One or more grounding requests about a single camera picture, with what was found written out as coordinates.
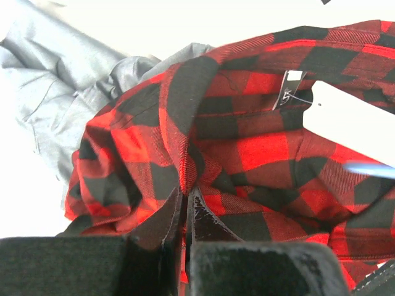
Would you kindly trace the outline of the red black plaid shirt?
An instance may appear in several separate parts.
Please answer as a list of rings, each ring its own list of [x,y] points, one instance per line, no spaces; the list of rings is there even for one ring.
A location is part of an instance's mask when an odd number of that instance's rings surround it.
[[[240,238],[326,244],[356,286],[394,258],[394,181],[345,171],[364,156],[303,128],[317,80],[393,112],[393,22],[258,36],[127,88],[86,125],[66,217],[125,234],[197,187]]]

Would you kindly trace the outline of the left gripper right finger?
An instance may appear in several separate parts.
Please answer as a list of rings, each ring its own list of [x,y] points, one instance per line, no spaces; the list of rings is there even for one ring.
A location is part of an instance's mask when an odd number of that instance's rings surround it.
[[[339,262],[325,245],[243,241],[188,196],[186,269],[191,295],[349,295]]]

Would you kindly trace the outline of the light blue hanger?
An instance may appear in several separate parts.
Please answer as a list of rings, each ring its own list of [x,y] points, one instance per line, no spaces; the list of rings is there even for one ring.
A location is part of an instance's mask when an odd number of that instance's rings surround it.
[[[348,162],[343,167],[352,173],[395,179],[394,167],[376,163]]]

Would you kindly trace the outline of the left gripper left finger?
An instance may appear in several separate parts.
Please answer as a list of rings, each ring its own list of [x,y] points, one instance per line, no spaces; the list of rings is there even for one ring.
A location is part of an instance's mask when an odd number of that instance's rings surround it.
[[[84,236],[81,216],[56,237],[1,240],[2,295],[178,295],[185,200],[121,236]]]

